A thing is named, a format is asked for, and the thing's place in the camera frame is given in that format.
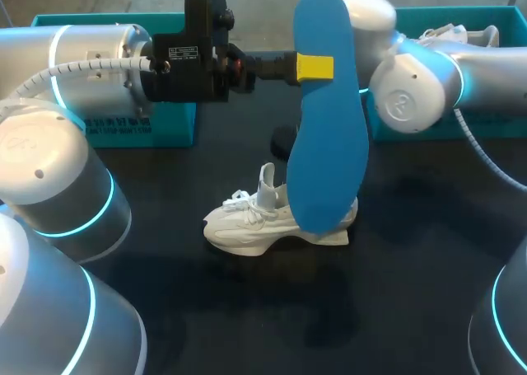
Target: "robotic arm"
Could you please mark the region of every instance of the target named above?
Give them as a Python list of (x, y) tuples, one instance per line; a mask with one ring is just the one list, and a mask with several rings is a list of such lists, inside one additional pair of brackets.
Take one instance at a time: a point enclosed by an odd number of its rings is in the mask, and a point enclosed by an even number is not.
[(419, 44), (395, 31), (386, 0), (344, 0), (356, 43), (357, 75), (379, 117), (411, 134), (452, 109), (524, 115), (527, 48), (490, 48), (434, 40)]

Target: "yellow tag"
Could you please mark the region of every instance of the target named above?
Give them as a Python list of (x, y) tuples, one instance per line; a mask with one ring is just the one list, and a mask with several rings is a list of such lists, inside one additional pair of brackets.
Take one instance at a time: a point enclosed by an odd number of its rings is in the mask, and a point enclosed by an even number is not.
[(296, 53), (296, 80), (333, 80), (333, 57)]

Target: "black table surface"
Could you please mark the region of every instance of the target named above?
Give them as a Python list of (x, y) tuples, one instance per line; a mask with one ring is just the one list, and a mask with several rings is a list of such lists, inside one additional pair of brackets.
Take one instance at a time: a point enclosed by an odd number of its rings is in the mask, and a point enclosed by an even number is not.
[[(300, 91), (258, 82), (203, 105), (195, 146), (99, 150), (126, 194), (122, 249), (88, 265), (139, 311), (147, 375), (470, 374), (471, 313), (527, 231), (527, 201), (468, 142), (373, 143), (345, 247), (285, 242), (257, 258), (213, 250), (202, 219), (275, 160)], [(483, 142), (527, 181), (527, 142)]]

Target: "blue plastic bin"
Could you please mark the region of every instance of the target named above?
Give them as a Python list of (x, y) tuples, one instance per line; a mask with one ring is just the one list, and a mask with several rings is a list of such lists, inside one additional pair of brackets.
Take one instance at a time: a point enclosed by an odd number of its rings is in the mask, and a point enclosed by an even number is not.
[[(136, 23), (150, 35), (173, 33), (184, 27), (183, 13), (38, 15), (32, 26)], [(95, 148), (188, 147), (194, 138), (196, 105), (158, 103), (151, 118), (86, 120), (87, 137)]]
[[(397, 30), (408, 38), (418, 38), (426, 29), (453, 23), (467, 30), (483, 30), (494, 25), (500, 31), (500, 46), (527, 47), (527, 21), (517, 7), (405, 7), (397, 8)], [(463, 138), (454, 113), (449, 113), (427, 131), (419, 134), (399, 134), (388, 128), (377, 116), (371, 94), (368, 94), (367, 114), (374, 140), (430, 140)], [(467, 124), (476, 137), (527, 137), (527, 117), (509, 117), (499, 113), (464, 113)]]

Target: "shoe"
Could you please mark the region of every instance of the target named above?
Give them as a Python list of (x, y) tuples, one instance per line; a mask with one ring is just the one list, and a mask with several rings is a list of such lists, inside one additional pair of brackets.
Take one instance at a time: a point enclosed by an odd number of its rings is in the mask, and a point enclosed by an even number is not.
[(447, 40), (467, 44), (469, 42), (469, 35), (463, 25), (454, 26), (449, 23), (439, 29), (425, 30), (417, 42), (421, 45), (427, 46), (435, 40)]
[(451, 23), (439, 29), (428, 29), (416, 40), (425, 47), (436, 40), (454, 41), (478, 47), (499, 47), (500, 32), (495, 26), (489, 26), (481, 31), (467, 31), (463, 25), (454, 26)]
[(203, 220), (207, 240), (220, 250), (247, 256), (262, 255), (282, 237), (300, 237), (314, 245), (347, 245), (346, 229), (357, 216), (357, 199), (335, 231), (324, 235), (304, 232), (292, 216), (287, 186), (273, 185), (274, 169), (272, 163), (262, 166), (256, 194), (238, 190)]

